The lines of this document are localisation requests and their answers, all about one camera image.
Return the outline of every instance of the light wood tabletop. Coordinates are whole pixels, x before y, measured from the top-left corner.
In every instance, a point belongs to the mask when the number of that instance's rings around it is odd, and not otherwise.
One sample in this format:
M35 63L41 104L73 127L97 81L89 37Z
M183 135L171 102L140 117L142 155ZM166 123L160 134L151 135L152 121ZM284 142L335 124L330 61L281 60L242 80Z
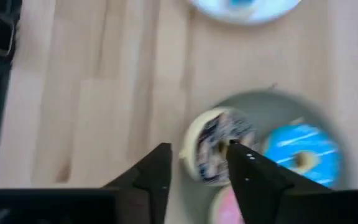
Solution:
M0 188L100 187L160 142L178 151L219 101L275 85L351 149L358 187L358 1L303 0L255 27L185 0L24 0L0 136ZM192 223L173 175L167 223Z

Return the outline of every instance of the pink frosted donut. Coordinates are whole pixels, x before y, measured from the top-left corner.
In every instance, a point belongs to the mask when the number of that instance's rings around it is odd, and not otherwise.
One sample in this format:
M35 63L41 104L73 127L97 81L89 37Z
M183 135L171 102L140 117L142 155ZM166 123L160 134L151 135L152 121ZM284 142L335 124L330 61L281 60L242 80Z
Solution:
M231 186L223 188L214 198L210 214L210 224L244 224L236 196Z

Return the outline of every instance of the white plate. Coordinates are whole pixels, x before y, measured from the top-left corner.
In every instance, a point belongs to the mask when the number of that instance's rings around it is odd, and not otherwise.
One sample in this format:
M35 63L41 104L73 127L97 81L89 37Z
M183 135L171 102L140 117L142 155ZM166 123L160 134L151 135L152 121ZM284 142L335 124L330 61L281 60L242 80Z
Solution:
M238 13L226 7L226 0L190 0L202 13L219 21L241 25L257 25L284 16L295 8L301 0L255 0L249 11Z

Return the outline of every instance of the wooden table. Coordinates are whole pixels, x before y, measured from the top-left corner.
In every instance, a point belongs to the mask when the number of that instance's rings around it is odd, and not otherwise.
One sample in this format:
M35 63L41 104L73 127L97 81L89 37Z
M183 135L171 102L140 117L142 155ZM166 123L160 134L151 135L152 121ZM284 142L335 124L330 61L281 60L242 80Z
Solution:
M272 85L338 125L358 187L358 1L304 0L239 27L184 0L25 0L18 43L0 188L99 187L171 142L167 223L192 223L176 175L183 133L219 100Z

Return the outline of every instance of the donut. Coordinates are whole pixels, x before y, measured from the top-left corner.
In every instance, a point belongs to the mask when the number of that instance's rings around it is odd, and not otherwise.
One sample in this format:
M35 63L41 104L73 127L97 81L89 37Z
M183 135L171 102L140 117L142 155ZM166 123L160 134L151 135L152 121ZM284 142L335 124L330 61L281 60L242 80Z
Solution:
M185 134L180 153L189 175L207 185L229 184L226 151L233 139L255 147L255 129L243 112L215 108L198 116Z
M282 126L271 133L263 148L265 157L326 187L332 187L339 177L337 144L312 125Z
M209 209L209 224L244 224L244 219L231 186L223 188L215 196Z

